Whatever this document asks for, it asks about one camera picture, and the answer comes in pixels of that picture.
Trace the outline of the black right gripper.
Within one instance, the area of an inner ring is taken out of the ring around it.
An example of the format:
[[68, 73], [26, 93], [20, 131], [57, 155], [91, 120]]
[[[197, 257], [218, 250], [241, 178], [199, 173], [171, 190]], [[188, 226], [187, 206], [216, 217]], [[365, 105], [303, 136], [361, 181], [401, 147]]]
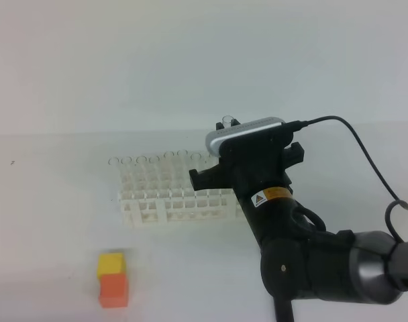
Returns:
[[189, 171], [193, 189], [232, 189], [238, 199], [272, 187], [282, 187], [291, 193], [292, 182], [286, 169], [304, 159], [304, 149], [293, 142], [294, 133], [302, 126], [302, 122], [288, 122], [225, 141], [217, 165]]

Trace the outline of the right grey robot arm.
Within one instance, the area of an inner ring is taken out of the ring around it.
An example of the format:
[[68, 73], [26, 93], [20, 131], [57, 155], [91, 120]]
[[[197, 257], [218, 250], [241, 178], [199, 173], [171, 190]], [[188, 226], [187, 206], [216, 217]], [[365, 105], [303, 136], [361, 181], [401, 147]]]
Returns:
[[395, 230], [331, 233], [293, 196], [287, 169], [304, 159], [304, 121], [216, 125], [207, 134], [217, 165], [191, 170], [196, 191], [233, 190], [261, 252], [266, 290], [278, 301], [321, 299], [387, 305], [408, 291], [408, 242]]

